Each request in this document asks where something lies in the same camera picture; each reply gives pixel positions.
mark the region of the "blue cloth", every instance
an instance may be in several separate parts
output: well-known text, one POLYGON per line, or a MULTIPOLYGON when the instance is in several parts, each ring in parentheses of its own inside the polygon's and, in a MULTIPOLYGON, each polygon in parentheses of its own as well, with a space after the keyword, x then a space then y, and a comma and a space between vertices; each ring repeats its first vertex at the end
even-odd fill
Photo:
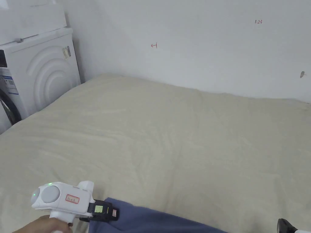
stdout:
POLYGON ((119 220, 90 222, 89 233, 224 233, 216 228, 144 207, 107 198, 105 201, 120 210, 119 220))

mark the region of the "bed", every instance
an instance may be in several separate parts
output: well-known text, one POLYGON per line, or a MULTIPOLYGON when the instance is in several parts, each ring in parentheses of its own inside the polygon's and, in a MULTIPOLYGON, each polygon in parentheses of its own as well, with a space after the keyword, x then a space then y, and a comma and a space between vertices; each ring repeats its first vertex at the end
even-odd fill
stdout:
MULTIPOLYGON (((311 107, 102 75, 0 136, 0 232, 44 213, 40 185, 112 197, 227 232, 311 230, 311 107)), ((87 224, 75 222, 76 232, 87 224)))

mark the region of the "black clip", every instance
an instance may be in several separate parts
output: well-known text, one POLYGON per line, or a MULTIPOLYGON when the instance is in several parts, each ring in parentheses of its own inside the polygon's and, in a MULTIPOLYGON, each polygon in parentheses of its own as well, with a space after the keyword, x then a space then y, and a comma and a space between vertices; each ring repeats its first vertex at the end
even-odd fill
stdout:
POLYGON ((95 203, 90 203, 87 210, 88 213, 91 213, 93 217, 88 218, 79 218, 81 221, 90 222, 109 222, 117 221, 119 219, 120 211, 118 208, 112 206, 112 203, 95 200, 95 203))

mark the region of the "device handle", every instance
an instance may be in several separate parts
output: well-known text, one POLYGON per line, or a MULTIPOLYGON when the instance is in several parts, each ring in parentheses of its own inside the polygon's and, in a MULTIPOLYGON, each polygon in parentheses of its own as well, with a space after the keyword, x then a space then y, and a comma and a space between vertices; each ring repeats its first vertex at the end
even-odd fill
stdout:
POLYGON ((63 222, 66 223, 73 223, 73 220, 75 219, 75 214, 73 213, 67 213, 63 211, 55 211, 52 210, 50 213, 50 218, 57 218, 63 222))

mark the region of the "black object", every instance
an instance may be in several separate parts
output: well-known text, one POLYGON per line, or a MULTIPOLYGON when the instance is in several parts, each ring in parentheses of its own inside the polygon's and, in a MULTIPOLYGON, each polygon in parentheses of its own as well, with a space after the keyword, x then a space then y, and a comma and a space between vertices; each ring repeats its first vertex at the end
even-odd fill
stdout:
POLYGON ((0 67, 7 68, 7 61, 3 50, 0 50, 0 67))
POLYGON ((88 218, 79 218, 81 221, 90 222, 109 222, 117 221, 119 219, 120 211, 118 208, 112 206, 112 203, 95 200, 95 203, 90 203, 87 210, 88 213, 91 213, 93 217, 88 218))
POLYGON ((0 99, 4 102, 5 106, 4 110, 9 117, 9 120, 12 125, 16 124, 17 122, 21 121, 21 114, 18 111, 17 107, 13 103, 13 101, 7 96, 7 94, 0 89, 0 99))
POLYGON ((286 219, 280 218, 277 221, 277 233, 294 233, 298 229, 293 227, 286 219))

